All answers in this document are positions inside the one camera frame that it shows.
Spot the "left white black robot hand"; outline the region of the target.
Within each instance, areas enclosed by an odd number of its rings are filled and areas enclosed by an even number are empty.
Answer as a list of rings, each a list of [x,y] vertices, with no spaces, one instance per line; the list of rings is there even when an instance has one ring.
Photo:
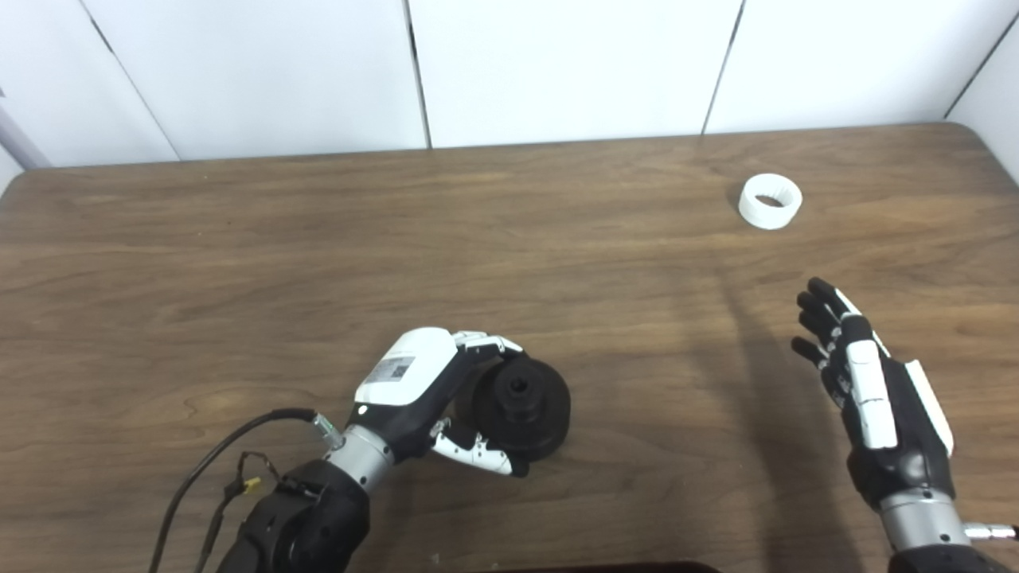
[[[354,392],[348,431],[371,442],[389,467],[436,452],[468,466],[525,478],[527,461],[445,414],[474,368],[523,356],[516,342],[484,331],[407,331]]]

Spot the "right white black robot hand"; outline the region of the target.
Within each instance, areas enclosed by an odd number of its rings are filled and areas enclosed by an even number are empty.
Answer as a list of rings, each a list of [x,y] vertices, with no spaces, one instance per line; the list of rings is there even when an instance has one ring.
[[[873,510],[912,490],[956,497],[947,421],[919,363],[893,357],[869,319],[820,277],[808,280],[796,303],[812,338],[794,337],[791,348],[818,370],[841,412],[857,493]]]

